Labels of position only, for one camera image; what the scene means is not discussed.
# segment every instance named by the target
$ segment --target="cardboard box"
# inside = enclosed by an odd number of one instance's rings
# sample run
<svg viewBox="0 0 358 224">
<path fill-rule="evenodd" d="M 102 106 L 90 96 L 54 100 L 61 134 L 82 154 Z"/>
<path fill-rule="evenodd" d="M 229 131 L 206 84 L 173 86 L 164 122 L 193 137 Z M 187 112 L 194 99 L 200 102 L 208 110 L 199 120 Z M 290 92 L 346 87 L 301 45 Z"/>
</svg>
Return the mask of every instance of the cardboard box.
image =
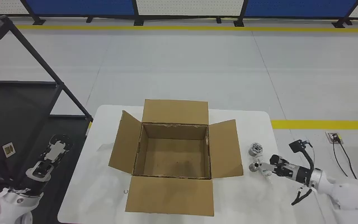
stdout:
<svg viewBox="0 0 358 224">
<path fill-rule="evenodd" d="M 209 125 L 207 102 L 145 100 L 123 111 L 109 166 L 132 174 L 127 212 L 214 215 L 213 178 L 243 175 L 235 120 Z"/>
</svg>

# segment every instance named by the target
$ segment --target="gray floor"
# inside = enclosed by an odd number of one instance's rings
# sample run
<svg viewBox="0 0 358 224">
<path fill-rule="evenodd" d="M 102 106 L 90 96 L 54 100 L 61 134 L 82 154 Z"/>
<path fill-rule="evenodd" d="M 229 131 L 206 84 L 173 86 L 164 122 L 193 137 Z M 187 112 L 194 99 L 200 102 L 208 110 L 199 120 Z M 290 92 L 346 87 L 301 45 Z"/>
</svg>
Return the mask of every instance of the gray floor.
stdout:
<svg viewBox="0 0 358 224">
<path fill-rule="evenodd" d="M 29 20 L 16 22 L 28 24 Z M 52 18 L 46 23 L 60 25 L 64 20 Z M 86 25 L 84 19 L 68 19 L 65 24 Z M 114 24 L 129 25 L 132 21 L 94 20 L 90 25 Z M 198 25 L 190 21 L 147 24 Z M 246 25 L 331 27 L 329 22 L 314 21 L 254 20 Z M 358 120 L 356 33 L 22 32 L 92 115 L 102 104 L 142 106 L 144 99 L 185 99 L 208 101 L 211 109 L 266 111 L 271 119 Z M 51 80 L 11 34 L 0 41 L 0 52 L 0 80 Z M 79 110 L 61 95 L 53 113 L 74 114 Z M 275 137 L 282 155 L 299 165 L 307 164 L 289 150 L 288 143 L 310 139 L 316 166 L 333 178 L 342 178 L 324 131 L 275 130 Z M 340 133 L 358 170 L 358 131 Z M 350 175 L 347 160 L 338 149 L 338 159 Z M 300 185 L 289 181 L 288 185 L 294 199 Z M 318 197 L 317 204 L 312 196 L 295 206 L 298 223 L 334 223 L 325 200 Z"/>
</svg>

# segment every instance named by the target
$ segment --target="blue wall panel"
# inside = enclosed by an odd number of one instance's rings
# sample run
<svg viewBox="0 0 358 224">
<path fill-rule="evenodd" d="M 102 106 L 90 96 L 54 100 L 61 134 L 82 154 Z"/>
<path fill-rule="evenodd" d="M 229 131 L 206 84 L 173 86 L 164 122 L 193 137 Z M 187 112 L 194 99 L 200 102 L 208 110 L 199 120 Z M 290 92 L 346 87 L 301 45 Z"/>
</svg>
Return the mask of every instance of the blue wall panel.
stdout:
<svg viewBox="0 0 358 224">
<path fill-rule="evenodd" d="M 248 0 L 245 16 L 343 17 L 356 0 Z"/>
<path fill-rule="evenodd" d="M 27 0 L 35 14 L 134 15 L 131 0 Z"/>
</svg>

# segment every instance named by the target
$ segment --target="yellow floor line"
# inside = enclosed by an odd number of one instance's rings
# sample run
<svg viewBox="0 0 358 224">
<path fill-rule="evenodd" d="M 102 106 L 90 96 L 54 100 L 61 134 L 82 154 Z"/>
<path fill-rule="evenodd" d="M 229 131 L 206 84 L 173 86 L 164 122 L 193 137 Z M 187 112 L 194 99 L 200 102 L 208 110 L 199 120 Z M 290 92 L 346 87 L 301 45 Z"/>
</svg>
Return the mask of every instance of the yellow floor line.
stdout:
<svg viewBox="0 0 358 224">
<path fill-rule="evenodd" d="M 273 129 L 358 129 L 358 120 L 272 120 Z"/>
<path fill-rule="evenodd" d="M 61 26 L 61 25 L 16 25 L 27 30 L 191 30 L 191 31 L 274 31 L 274 32 L 358 32 L 357 28 L 314 27 L 225 27 L 225 26 Z"/>
</svg>

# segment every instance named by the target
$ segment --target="wall socket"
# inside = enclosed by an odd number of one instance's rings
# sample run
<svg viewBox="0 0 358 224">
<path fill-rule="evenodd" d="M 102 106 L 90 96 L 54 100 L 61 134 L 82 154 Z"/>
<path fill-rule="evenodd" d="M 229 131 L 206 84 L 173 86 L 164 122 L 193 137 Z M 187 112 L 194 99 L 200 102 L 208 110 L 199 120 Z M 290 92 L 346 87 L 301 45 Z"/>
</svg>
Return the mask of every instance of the wall socket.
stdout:
<svg viewBox="0 0 358 224">
<path fill-rule="evenodd" d="M 341 140 L 341 144 L 343 144 L 343 139 L 341 137 L 341 135 L 338 132 L 326 132 L 326 136 L 328 138 L 328 141 L 330 142 L 330 144 L 333 144 L 333 134 L 337 134 L 338 138 L 340 138 Z"/>
</svg>

